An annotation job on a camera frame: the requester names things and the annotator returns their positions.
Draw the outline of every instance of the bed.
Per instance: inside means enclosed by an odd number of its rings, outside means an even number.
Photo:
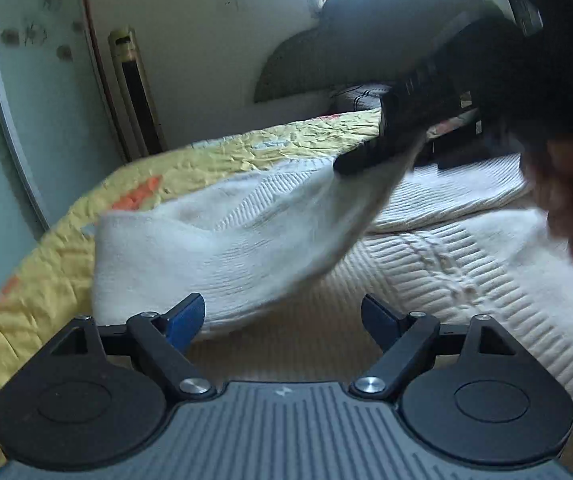
[[[201,142],[116,171],[71,207],[22,261],[0,291],[0,387],[74,314],[90,312],[94,239],[89,225],[103,212],[110,208],[147,210],[235,173],[268,170],[288,158],[334,155],[360,140],[377,135],[378,121],[379,110],[326,116]],[[488,216],[492,216],[490,223],[481,221]],[[508,238],[503,238],[506,233],[489,231],[489,225],[513,227],[505,229],[509,234]],[[470,242],[471,233],[477,236],[476,243]],[[285,309],[261,324],[198,344],[191,349],[190,358],[209,377],[248,378],[247,372],[252,370],[252,378],[266,380],[275,371],[272,370],[272,360],[279,360],[281,349],[278,349],[278,342],[289,341],[291,333],[288,330],[297,330],[298,337],[310,343],[292,348],[294,353],[290,359],[298,365],[284,371],[280,378],[346,380],[344,376],[335,377],[337,370],[346,370],[347,364],[352,370],[363,368],[377,355],[368,336],[356,336],[355,327],[359,325],[356,307],[360,295],[367,290],[386,298],[394,291],[395,295],[403,298],[404,308],[427,308],[442,320],[459,322],[481,310],[494,313],[567,386],[573,396],[573,341],[565,340],[564,333],[560,331],[561,326],[573,330],[573,312],[565,308],[539,312],[530,299],[531,296],[550,298],[551,304],[568,301],[573,305],[573,289],[543,292],[534,290],[529,283],[533,276],[542,273],[573,274],[573,267],[560,260],[551,269],[545,269],[539,258],[542,259],[543,254],[546,256],[547,251],[559,249],[547,246],[544,221],[535,210],[528,208],[528,204],[513,201],[500,210],[459,222],[395,235],[375,234],[365,240],[364,245],[368,245],[375,257],[391,269],[393,281],[390,282],[390,290],[380,290],[381,284],[368,276],[363,279],[359,290],[343,286],[342,272],[346,271],[347,262],[356,257],[349,254],[348,260],[341,262],[315,290],[295,300],[310,304],[322,301],[328,304],[330,301],[340,305],[344,301],[342,298],[350,298],[348,303],[345,302],[350,310],[342,310],[342,307],[333,311],[333,322],[320,320],[326,327],[324,333],[298,321],[292,311]],[[539,250],[535,256],[529,256],[529,247],[534,244],[543,245],[547,251]],[[442,255],[440,246],[446,248]],[[395,258],[385,254],[387,247],[390,253],[396,254]],[[495,258],[488,258],[485,254],[494,254]],[[449,258],[453,268],[447,265]],[[438,271],[459,273],[457,279],[462,284],[459,291],[440,286],[432,290],[414,290],[407,286],[422,271],[422,262],[431,264],[431,260],[439,267],[429,269],[432,274]],[[500,267],[516,261],[522,276],[513,281],[503,278],[505,274],[500,272]],[[395,266],[402,264],[410,274],[396,274]],[[476,287],[489,301],[496,301],[502,307],[495,311],[484,310],[486,300],[474,298]],[[451,298],[455,293],[462,294],[462,300],[455,302],[456,306],[444,308],[445,298]],[[557,300],[554,298],[556,295],[563,296],[563,299]],[[351,320],[350,323],[342,322],[343,313]],[[329,312],[320,310],[318,315],[329,316]],[[286,329],[287,323],[292,327]],[[333,344],[349,336],[356,337],[355,347],[337,352]],[[328,342],[329,348],[320,342]],[[230,352],[230,348],[245,350]],[[317,355],[316,360],[310,359],[311,352]],[[565,463],[573,467],[573,439],[566,453],[569,458]]]

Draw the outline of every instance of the white towel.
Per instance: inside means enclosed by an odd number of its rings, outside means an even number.
[[[295,161],[151,212],[108,213],[96,234],[97,321],[167,312],[199,292],[207,307],[202,337],[222,335],[319,279],[367,229],[407,230],[525,192],[518,159],[509,156],[444,173],[418,170],[387,204],[413,156],[350,178],[335,174],[330,160]]]

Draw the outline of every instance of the wall stain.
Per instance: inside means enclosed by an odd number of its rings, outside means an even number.
[[[62,61],[73,61],[73,53],[69,45],[60,45],[55,51],[55,55]]]
[[[0,34],[0,39],[6,46],[20,46],[20,32],[16,28],[5,28]]]
[[[27,25],[24,30],[24,46],[27,46],[29,43],[31,45],[44,45],[48,38],[48,34],[46,29],[39,25],[39,23],[31,22],[30,25]]]
[[[57,12],[62,8],[62,0],[41,0],[41,7],[48,12]]]

